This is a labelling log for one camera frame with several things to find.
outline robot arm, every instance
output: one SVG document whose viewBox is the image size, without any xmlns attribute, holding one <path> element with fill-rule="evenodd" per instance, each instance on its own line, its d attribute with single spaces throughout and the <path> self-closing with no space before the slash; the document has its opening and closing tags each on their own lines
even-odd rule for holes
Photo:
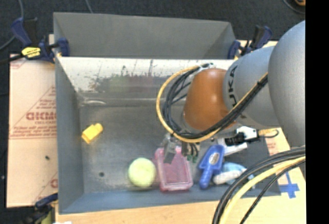
<svg viewBox="0 0 329 224">
<path fill-rule="evenodd" d="M 225 71 L 198 73 L 189 88 L 185 121 L 205 130 L 234 108 L 268 73 L 268 83 L 236 121 L 257 129 L 281 127 L 291 147 L 305 144 L 305 21 L 291 28 L 275 47 L 255 50 Z"/>
<path fill-rule="evenodd" d="M 217 133 L 232 131 L 229 126 L 239 123 L 257 129 L 281 127 L 290 146 L 305 144 L 305 21 L 285 33 L 275 47 L 246 54 L 227 71 L 204 67 L 181 70 L 159 91 L 157 113 L 171 136 L 198 143 L 227 137 Z M 189 75 L 195 76 L 185 84 Z M 161 94 L 175 78 L 161 111 Z M 171 119 L 171 105 L 177 89 L 188 84 L 181 126 Z"/>
</svg>

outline white object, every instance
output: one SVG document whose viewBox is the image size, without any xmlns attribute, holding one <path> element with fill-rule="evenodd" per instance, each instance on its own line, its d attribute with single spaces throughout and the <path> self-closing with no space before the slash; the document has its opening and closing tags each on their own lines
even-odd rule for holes
<svg viewBox="0 0 329 224">
<path fill-rule="evenodd" d="M 227 171 L 227 172 L 222 172 L 218 175 L 215 175 L 212 178 L 212 181 L 216 184 L 224 184 L 227 181 L 233 180 L 233 179 L 237 179 L 238 177 L 241 176 L 241 174 L 246 171 L 246 170 L 232 170 L 232 171 Z"/>
<path fill-rule="evenodd" d="M 225 138 L 218 138 L 217 139 L 218 144 L 221 144 L 225 148 L 225 153 L 224 156 L 229 156 L 231 154 L 234 154 L 236 152 L 239 152 L 243 149 L 248 148 L 247 143 L 242 143 L 238 145 L 232 145 L 232 146 L 227 146 L 225 143 Z"/>
</svg>

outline cable bundle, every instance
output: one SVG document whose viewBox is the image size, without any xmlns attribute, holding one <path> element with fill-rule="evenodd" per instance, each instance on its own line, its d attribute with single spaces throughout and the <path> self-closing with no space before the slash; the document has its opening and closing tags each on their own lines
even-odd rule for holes
<svg viewBox="0 0 329 224">
<path fill-rule="evenodd" d="M 289 151 L 280 152 L 278 154 L 272 155 L 269 158 L 260 161 L 253 166 L 251 166 L 248 170 L 246 170 L 224 193 L 221 197 L 221 201 L 219 202 L 212 223 L 213 224 L 224 224 L 228 218 L 230 211 L 236 202 L 255 184 L 264 180 L 265 178 L 277 173 L 277 175 L 264 187 L 261 193 L 258 195 L 256 200 L 253 202 L 240 224 L 243 224 L 247 217 L 251 214 L 255 206 L 261 200 L 262 196 L 265 192 L 275 183 L 277 179 L 279 179 L 283 174 L 299 167 L 301 164 L 306 161 L 306 149 L 305 147 L 294 148 Z M 246 184 L 244 184 L 234 196 L 233 193 L 235 189 L 246 181 L 248 176 L 251 174 L 258 173 L 259 171 L 270 167 L 270 169 L 258 174 L 253 179 L 249 180 Z"/>
</svg>

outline clamp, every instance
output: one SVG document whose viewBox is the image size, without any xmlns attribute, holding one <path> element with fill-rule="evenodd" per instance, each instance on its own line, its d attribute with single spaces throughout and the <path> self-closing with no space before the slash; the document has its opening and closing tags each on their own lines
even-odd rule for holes
<svg viewBox="0 0 329 224">
<path fill-rule="evenodd" d="M 227 55 L 228 60 L 233 60 L 235 56 L 243 56 L 245 54 L 248 54 L 256 49 L 262 48 L 272 37 L 272 31 L 269 27 L 263 26 L 260 27 L 259 25 L 256 25 L 254 35 L 252 38 L 251 43 L 247 42 L 247 44 L 242 47 L 241 43 L 237 40 L 233 41 L 229 48 L 229 52 Z"/>
<path fill-rule="evenodd" d="M 42 60 L 51 63 L 54 63 L 55 55 L 58 53 L 61 56 L 69 56 L 70 49 L 66 38 L 59 38 L 54 44 L 49 44 L 46 37 L 38 42 L 36 38 L 37 20 L 37 18 L 24 20 L 19 17 L 11 24 L 12 33 L 23 45 L 21 56 L 28 60 Z"/>
<path fill-rule="evenodd" d="M 48 216 L 49 212 L 53 209 L 50 205 L 52 202 L 58 200 L 58 193 L 47 196 L 35 203 L 35 211 L 27 216 L 25 219 L 20 220 L 18 224 L 41 224 L 41 222 Z"/>
</svg>

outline yellow cable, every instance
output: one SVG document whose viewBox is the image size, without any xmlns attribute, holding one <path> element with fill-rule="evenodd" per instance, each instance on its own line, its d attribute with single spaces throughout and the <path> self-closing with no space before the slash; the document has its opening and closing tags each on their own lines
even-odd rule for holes
<svg viewBox="0 0 329 224">
<path fill-rule="evenodd" d="M 236 202 L 255 184 L 259 183 L 260 181 L 264 180 L 266 177 L 269 177 L 270 175 L 273 175 L 274 173 L 284 170 L 291 165 L 297 164 L 301 162 L 302 160 L 305 160 L 305 156 L 290 160 L 287 162 L 283 162 L 259 175 L 254 177 L 253 179 L 250 179 L 245 185 L 243 185 L 239 191 L 232 197 L 232 199 L 227 203 L 222 217 L 220 218 L 220 221 L 218 224 L 224 224 L 228 218 L 229 213 L 231 212 L 233 206 L 236 204 Z"/>
<path fill-rule="evenodd" d="M 162 113 L 161 113 L 161 109 L 160 109 L 160 99 L 161 99 L 161 95 L 163 93 L 163 91 L 165 90 L 166 86 L 172 81 L 174 80 L 177 76 L 181 75 L 182 73 L 186 72 L 186 71 L 189 71 L 189 70 L 194 70 L 194 69 L 197 69 L 199 68 L 200 66 L 199 65 L 195 65 L 195 66 L 192 66 L 192 67 L 187 67 L 185 69 L 182 69 L 180 71 L 178 71 L 177 73 L 173 74 L 172 76 L 170 76 L 164 83 L 163 85 L 161 86 L 159 92 L 158 92 L 158 95 L 157 95 L 157 98 L 156 98 L 156 112 L 157 112 L 157 115 L 158 115 L 158 118 L 161 122 L 161 124 L 163 125 L 163 127 L 169 132 L 169 134 L 173 135 L 174 137 L 176 137 L 178 140 L 182 141 L 182 142 L 186 142 L 186 143 L 197 143 L 197 142 L 202 142 L 204 140 L 207 140 L 209 138 L 211 138 L 213 135 L 215 135 L 217 132 L 219 132 L 222 128 L 218 128 L 202 137 L 199 137 L 199 138 L 196 138 L 196 139 L 188 139 L 188 138 L 185 138 L 185 137 L 182 137 L 180 135 L 178 135 L 177 133 L 175 133 L 172 128 L 170 128 L 170 126 L 168 126 L 168 124 L 166 123 L 166 121 L 164 120 L 163 116 L 162 116 Z M 240 102 L 242 102 L 246 97 L 247 95 L 250 93 L 250 91 L 252 91 L 255 87 L 257 86 L 257 83 L 249 90 L 248 93 L 246 93 L 239 101 L 238 103 L 231 109 L 231 111 L 229 112 L 229 114 L 234 111 L 234 109 L 240 104 Z"/>
</svg>

